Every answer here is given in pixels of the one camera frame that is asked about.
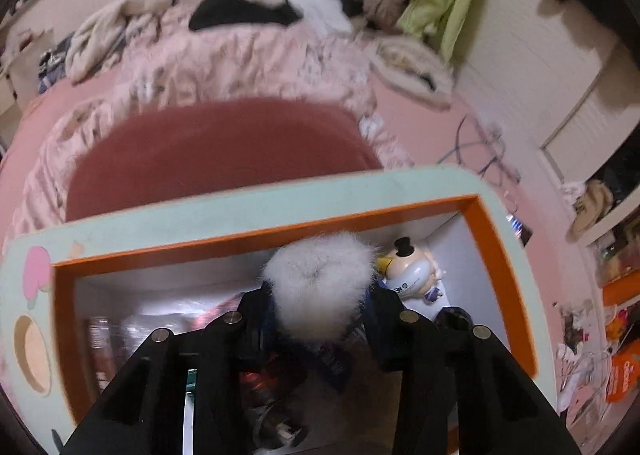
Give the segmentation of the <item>cream fleece blanket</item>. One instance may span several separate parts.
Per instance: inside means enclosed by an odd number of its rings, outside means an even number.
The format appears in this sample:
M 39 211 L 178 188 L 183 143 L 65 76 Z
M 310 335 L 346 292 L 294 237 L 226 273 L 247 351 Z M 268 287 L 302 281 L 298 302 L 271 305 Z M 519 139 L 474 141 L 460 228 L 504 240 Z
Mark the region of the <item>cream fleece blanket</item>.
M 159 15 L 175 0 L 115 0 L 90 15 L 74 32 L 65 57 L 66 77 L 84 81 L 110 54 L 131 19 Z

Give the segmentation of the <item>penguin figurine keychain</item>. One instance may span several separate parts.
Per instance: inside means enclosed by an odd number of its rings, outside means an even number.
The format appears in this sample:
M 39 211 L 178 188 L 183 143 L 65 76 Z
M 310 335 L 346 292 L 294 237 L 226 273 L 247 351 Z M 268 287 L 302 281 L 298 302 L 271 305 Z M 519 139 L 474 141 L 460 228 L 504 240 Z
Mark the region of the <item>penguin figurine keychain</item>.
M 433 253 L 414 245 L 408 236 L 397 238 L 389 253 L 376 258 L 375 266 L 382 285 L 400 299 L 423 299 L 431 305 L 445 297 Z

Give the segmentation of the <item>dark red cushion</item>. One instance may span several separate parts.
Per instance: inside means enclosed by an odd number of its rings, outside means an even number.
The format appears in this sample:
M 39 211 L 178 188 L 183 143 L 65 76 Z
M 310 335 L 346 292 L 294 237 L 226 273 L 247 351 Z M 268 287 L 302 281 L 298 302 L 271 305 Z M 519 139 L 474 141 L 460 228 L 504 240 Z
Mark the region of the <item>dark red cushion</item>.
M 241 98 L 171 107 L 119 124 L 81 158 L 66 219 L 381 167 L 340 106 Z

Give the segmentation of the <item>white fluffy scrunchie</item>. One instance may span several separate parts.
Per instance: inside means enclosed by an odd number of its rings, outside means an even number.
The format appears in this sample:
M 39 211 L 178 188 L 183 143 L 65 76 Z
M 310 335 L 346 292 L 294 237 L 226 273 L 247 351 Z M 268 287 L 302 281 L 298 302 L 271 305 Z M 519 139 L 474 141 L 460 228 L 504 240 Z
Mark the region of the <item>white fluffy scrunchie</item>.
M 262 278 L 278 323 L 299 342 L 340 340 L 374 279 L 375 248 L 352 233 L 295 241 L 271 257 Z

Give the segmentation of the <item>orange cardboard box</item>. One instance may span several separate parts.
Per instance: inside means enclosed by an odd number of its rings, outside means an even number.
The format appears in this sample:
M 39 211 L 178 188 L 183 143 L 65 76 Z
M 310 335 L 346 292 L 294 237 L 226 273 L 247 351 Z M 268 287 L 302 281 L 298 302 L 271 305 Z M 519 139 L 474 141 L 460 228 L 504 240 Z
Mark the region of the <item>orange cardboard box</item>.
M 506 325 L 506 340 L 473 324 L 456 307 L 428 319 L 402 303 L 399 293 L 378 285 L 374 264 L 364 264 L 364 286 L 340 314 L 320 299 L 316 276 L 300 264 L 312 246 L 335 238 L 459 212 L 476 242 Z M 448 404 L 456 401 L 456 436 L 464 453 L 530 451 L 534 422 L 544 415 L 535 379 L 539 365 L 518 279 L 506 253 L 513 230 L 494 221 L 477 195 L 444 198 L 228 236 L 107 253 L 55 265 L 55 312 L 70 301 L 77 279 L 162 267 L 231 253 L 273 250 L 281 275 L 267 275 L 245 293 L 236 310 L 201 331 L 175 334 L 158 328 L 88 407 L 64 444 L 67 454 L 173 454 L 182 440 L 183 397 L 189 371 L 196 375 L 193 445 L 199 454 L 248 454 L 259 430 L 243 412 L 242 381 L 269 360 L 278 341 L 312 345 L 330 328 L 344 331 L 361 319 L 371 353 L 386 373 L 402 376 L 393 450 L 415 454 L 448 449 Z

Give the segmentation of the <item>black clothing pile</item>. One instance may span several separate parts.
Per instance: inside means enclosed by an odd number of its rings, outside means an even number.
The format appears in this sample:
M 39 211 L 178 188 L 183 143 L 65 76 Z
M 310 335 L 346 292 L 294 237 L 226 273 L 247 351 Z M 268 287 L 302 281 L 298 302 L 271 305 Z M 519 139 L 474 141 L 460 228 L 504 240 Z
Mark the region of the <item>black clothing pile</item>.
M 293 25 L 302 16 L 288 5 L 269 7 L 247 0 L 203 0 L 189 19 L 188 27 L 197 32 L 228 25 Z

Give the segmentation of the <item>beige garment on bed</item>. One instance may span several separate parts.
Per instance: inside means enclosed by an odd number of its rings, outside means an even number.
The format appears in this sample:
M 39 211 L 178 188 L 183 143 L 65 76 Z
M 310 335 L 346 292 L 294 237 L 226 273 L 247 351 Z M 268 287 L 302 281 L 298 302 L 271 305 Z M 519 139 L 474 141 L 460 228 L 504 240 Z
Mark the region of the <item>beige garment on bed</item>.
M 422 42 L 407 36 L 376 38 L 366 47 L 366 54 L 378 77 L 390 88 L 431 108 L 450 108 L 452 69 Z

